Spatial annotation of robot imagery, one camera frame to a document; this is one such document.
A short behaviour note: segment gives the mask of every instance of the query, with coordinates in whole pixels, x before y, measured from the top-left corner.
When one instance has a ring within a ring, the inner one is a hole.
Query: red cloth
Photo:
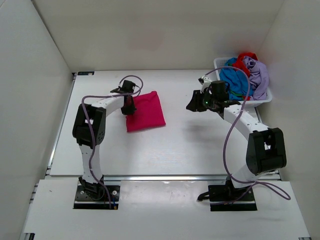
[[[250,101],[251,96],[248,96],[248,98],[246,99],[247,101]]]
[[[246,67],[246,65],[242,62],[242,60],[244,59],[245,56],[248,56],[254,60],[258,60],[257,55],[255,53],[252,52],[245,52],[245,53],[241,53],[238,58],[236,59],[236,62],[234,64],[232,64],[232,67],[241,69],[242,71],[245,72],[245,74],[250,77],[250,71],[248,70],[248,68]]]
[[[156,91],[135,96],[133,102],[136,111],[133,115],[126,116],[126,131],[128,133],[166,125]]]

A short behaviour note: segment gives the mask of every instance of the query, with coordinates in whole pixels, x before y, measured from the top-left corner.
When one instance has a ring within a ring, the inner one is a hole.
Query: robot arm
[[[72,135],[76,138],[82,155],[83,175],[79,177],[79,181],[85,191],[94,199],[100,197],[102,186],[99,182],[103,183],[100,167],[100,144],[105,138],[106,117],[117,109],[121,109],[124,115],[134,114],[136,108],[131,94],[133,94],[135,86],[133,82],[124,80],[121,87],[111,91],[111,97],[103,98],[93,104],[85,104],[95,138],[94,154],[92,136],[83,107],[81,104],[78,107]]]
[[[210,110],[233,124],[241,112],[240,103],[229,100],[228,87],[224,81],[211,81],[207,76],[199,79],[201,90],[194,90],[190,103],[186,106],[192,112]],[[235,127],[248,140],[246,164],[232,176],[234,189],[250,186],[259,177],[286,166],[286,151],[283,133],[279,128],[269,128],[243,111]]]

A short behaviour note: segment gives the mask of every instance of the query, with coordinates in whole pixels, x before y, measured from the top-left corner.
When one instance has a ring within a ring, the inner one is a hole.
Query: folded pink towel
[[[126,116],[128,133],[143,129],[165,126],[160,100],[156,91],[133,98],[136,111]]]

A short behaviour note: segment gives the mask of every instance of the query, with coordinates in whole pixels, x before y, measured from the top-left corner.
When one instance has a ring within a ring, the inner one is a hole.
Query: white tabletop
[[[34,240],[298,240],[309,237],[289,182],[286,201],[253,188],[257,211],[210,212],[206,181],[121,182],[118,210],[73,209],[78,179],[41,180],[24,229]]]
[[[100,146],[104,175],[221,175],[225,174],[222,148],[230,124],[218,114],[186,110],[198,78],[207,70],[96,71],[75,80],[50,175],[80,176],[82,156],[72,136],[78,106],[85,95],[107,95],[126,75],[144,81],[142,93],[157,91],[165,127],[127,133],[126,117],[120,109],[106,119],[105,138]],[[130,80],[139,84],[134,78]],[[255,110],[249,109],[256,117]],[[227,146],[231,172],[245,164],[246,139],[236,130]]]

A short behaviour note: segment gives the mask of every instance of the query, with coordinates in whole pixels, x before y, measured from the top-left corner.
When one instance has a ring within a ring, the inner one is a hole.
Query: white plastic basket
[[[234,58],[234,57],[218,57],[216,58],[214,61],[213,61],[213,64],[214,64],[214,68],[221,68],[223,67],[226,62],[231,59],[231,58]],[[218,71],[215,71],[216,73],[216,78],[218,79],[218,81],[220,81],[220,76],[219,76],[219,73],[220,73],[220,70]],[[249,100],[249,101],[246,101],[245,102],[245,106],[246,107],[251,107],[251,108],[255,108],[257,106],[259,106],[260,104],[263,104],[263,103],[268,103],[272,100],[272,94],[271,94],[271,91],[269,89],[269,87],[266,89],[266,100]]]

